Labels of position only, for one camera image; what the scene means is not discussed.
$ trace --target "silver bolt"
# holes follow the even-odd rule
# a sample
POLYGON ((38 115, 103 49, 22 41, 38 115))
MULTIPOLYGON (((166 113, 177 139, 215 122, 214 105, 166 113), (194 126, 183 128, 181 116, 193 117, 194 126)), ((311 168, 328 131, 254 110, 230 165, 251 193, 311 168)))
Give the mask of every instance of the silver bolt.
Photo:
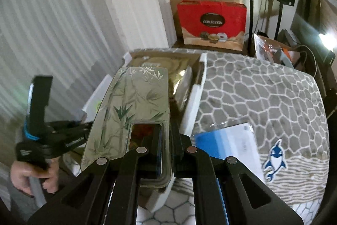
POLYGON ((142 147, 138 147, 136 149, 136 151, 137 151, 137 153, 144 154, 144 153, 146 153, 147 149, 146 149, 146 147, 142 146, 142 147))
POLYGON ((187 147, 186 151, 188 151, 191 154, 194 154, 198 151, 198 148, 194 147, 194 146, 189 146, 189 147, 187 147))
POLYGON ((235 157, 233 157, 233 156, 227 157, 227 158, 226 158, 226 161, 227 161, 229 164, 235 164, 235 163, 238 162, 238 160, 237 160, 235 157))
POLYGON ((98 165, 104 165, 106 162, 107 162, 106 158, 99 158, 99 159, 96 160, 96 163, 98 165))

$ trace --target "hand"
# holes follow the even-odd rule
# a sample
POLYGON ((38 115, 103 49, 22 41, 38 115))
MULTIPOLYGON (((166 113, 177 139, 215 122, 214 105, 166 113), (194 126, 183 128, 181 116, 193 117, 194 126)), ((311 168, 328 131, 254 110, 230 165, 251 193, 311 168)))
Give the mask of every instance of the hand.
POLYGON ((24 191, 28 195, 33 195, 28 177, 47 178, 42 187, 49 193, 55 193, 58 190, 58 159, 51 159, 47 170, 43 170, 27 162, 14 161, 10 175, 14 187, 24 191))

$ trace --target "table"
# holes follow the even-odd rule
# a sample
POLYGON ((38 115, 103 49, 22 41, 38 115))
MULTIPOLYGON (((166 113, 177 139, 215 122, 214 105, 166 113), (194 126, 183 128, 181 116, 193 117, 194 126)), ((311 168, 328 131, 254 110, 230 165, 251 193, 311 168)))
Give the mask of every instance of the table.
MULTIPOLYGON (((322 201, 329 169, 328 125, 314 79, 282 65, 237 54, 206 52, 206 82, 193 134, 224 121, 228 125, 249 121, 261 166, 271 147, 282 139, 287 168, 280 169, 266 184, 305 224, 310 224, 322 201)), ((137 225, 195 224, 192 194, 190 179, 176 180, 163 208, 154 214, 139 208, 137 225)))

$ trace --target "red box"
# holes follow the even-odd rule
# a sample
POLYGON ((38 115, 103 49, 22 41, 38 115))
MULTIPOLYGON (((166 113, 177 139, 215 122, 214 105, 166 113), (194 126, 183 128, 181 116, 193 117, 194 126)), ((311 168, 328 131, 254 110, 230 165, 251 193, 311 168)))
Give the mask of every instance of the red box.
POLYGON ((242 51, 247 8, 218 1, 188 1, 177 5, 184 43, 242 51))

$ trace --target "blue and white booklet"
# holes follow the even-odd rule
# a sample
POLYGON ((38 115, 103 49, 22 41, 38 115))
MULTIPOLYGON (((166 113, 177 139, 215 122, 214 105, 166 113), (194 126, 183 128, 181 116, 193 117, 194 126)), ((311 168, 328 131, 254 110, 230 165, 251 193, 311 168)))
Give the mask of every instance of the blue and white booklet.
POLYGON ((225 159, 234 156, 264 182, 254 131, 243 123, 194 136, 195 145, 210 156, 225 159))

